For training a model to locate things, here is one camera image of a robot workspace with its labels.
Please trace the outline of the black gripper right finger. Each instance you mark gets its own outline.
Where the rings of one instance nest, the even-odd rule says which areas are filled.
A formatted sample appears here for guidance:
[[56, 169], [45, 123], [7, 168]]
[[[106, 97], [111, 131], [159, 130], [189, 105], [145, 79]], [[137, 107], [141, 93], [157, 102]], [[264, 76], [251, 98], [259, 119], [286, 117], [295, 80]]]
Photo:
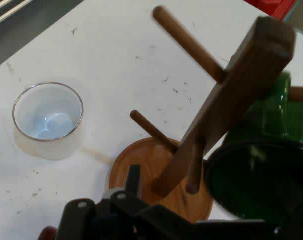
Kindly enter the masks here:
[[285, 226], [267, 224], [266, 240], [303, 240], [303, 222], [294, 222]]

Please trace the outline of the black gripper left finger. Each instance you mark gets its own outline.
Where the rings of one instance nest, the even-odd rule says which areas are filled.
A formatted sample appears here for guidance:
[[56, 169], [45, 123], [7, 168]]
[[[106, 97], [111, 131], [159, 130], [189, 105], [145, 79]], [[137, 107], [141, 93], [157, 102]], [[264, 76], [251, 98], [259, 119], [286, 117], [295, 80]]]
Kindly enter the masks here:
[[197, 226], [161, 205], [138, 197], [140, 165], [131, 165], [124, 189], [96, 204], [69, 202], [56, 232], [58, 240], [195, 240]]

